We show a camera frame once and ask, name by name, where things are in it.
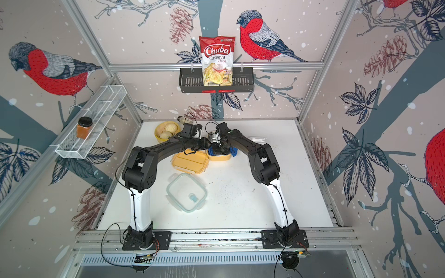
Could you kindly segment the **yellow lunch box lid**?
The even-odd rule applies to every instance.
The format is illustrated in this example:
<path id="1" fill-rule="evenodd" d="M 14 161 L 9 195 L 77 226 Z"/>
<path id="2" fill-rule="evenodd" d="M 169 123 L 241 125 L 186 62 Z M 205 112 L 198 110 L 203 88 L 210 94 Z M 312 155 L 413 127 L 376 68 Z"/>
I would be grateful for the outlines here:
<path id="1" fill-rule="evenodd" d="M 209 157 L 205 151 L 192 152 L 186 150 L 176 154 L 172 159 L 172 166 L 179 171 L 189 174 L 201 174 L 209 164 Z"/>

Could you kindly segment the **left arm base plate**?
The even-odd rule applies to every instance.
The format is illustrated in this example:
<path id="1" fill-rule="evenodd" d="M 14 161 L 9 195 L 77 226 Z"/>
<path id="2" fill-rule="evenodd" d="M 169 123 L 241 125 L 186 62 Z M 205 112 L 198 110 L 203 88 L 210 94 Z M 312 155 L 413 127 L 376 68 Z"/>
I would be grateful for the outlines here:
<path id="1" fill-rule="evenodd" d="M 122 250 L 168 250 L 172 233 L 170 231 L 125 232 Z"/>

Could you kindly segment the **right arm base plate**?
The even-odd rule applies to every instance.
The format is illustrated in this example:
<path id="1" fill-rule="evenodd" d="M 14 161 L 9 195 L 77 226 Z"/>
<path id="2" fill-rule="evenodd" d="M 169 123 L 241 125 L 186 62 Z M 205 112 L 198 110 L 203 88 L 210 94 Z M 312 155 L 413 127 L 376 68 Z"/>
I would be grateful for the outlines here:
<path id="1" fill-rule="evenodd" d="M 264 249 L 308 249 L 309 243 L 305 230 L 298 230 L 285 236 L 283 232 L 266 229 L 261 231 L 260 241 Z"/>

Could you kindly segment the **blue cleaning cloth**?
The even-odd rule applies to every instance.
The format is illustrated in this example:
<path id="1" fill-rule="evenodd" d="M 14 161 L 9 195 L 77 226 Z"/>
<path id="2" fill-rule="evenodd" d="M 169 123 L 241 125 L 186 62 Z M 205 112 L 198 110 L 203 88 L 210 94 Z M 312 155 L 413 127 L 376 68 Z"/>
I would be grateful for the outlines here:
<path id="1" fill-rule="evenodd" d="M 213 149 L 213 152 L 215 155 L 224 155 L 224 154 L 232 154 L 233 157 L 235 157 L 238 153 L 238 150 L 233 147 L 229 148 L 221 148 L 221 147 L 210 147 Z"/>

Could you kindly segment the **yellow lunch box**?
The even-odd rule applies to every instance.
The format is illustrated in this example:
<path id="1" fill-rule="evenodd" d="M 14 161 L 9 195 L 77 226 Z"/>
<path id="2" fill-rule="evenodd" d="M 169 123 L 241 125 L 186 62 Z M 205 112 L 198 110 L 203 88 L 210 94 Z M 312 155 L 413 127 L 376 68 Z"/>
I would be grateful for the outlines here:
<path id="1" fill-rule="evenodd" d="M 232 158 L 232 154 L 230 154 L 230 153 L 224 154 L 224 155 L 215 155 L 212 148 L 207 150 L 207 156 L 208 156 L 209 161 L 213 161 L 213 162 L 228 161 Z"/>

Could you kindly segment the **clear lunch box lid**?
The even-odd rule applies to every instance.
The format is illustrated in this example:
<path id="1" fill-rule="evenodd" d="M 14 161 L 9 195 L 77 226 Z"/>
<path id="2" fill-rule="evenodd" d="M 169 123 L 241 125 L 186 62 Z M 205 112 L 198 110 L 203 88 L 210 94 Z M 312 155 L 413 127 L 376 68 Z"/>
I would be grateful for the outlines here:
<path id="1" fill-rule="evenodd" d="M 167 186 L 166 198 L 180 212 L 193 213 L 206 203 L 207 190 L 193 175 L 183 173 Z"/>

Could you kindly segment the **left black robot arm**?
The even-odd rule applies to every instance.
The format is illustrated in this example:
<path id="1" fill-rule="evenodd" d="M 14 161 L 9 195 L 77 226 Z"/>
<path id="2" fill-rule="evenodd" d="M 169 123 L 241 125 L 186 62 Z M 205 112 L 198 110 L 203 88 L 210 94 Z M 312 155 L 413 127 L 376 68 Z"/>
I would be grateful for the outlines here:
<path id="1" fill-rule="evenodd" d="M 158 163 L 181 152 L 190 154 L 207 150 L 211 143 L 202 137 L 202 125 L 185 123 L 182 131 L 152 147 L 134 147 L 123 167 L 124 187 L 130 193 L 133 220 L 126 230 L 123 249 L 160 249 L 149 211 L 151 187 L 155 184 Z"/>

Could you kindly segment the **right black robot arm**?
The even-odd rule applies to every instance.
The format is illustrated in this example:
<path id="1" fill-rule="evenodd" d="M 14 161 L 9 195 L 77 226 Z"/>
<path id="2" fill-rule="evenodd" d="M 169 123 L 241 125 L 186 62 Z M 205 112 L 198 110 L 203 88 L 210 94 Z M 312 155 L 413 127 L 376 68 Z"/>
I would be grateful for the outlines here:
<path id="1" fill-rule="evenodd" d="M 253 178 L 264 184 L 273 205 L 274 225 L 279 244 L 286 247 L 308 248 L 305 232 L 287 208 L 280 185 L 280 166 L 269 144 L 260 144 L 230 129 L 225 122 L 216 125 L 217 142 L 222 148 L 234 147 L 247 155 Z"/>

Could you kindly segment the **clear plastic lunch box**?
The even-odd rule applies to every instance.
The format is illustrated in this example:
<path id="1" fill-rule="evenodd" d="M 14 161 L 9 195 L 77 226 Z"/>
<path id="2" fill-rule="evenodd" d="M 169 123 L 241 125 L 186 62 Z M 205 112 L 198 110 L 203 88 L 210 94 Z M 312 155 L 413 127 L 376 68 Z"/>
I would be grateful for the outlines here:
<path id="1" fill-rule="evenodd" d="M 267 139 L 265 137 L 249 137 L 249 140 L 257 143 L 257 144 L 265 144 L 267 142 Z"/>

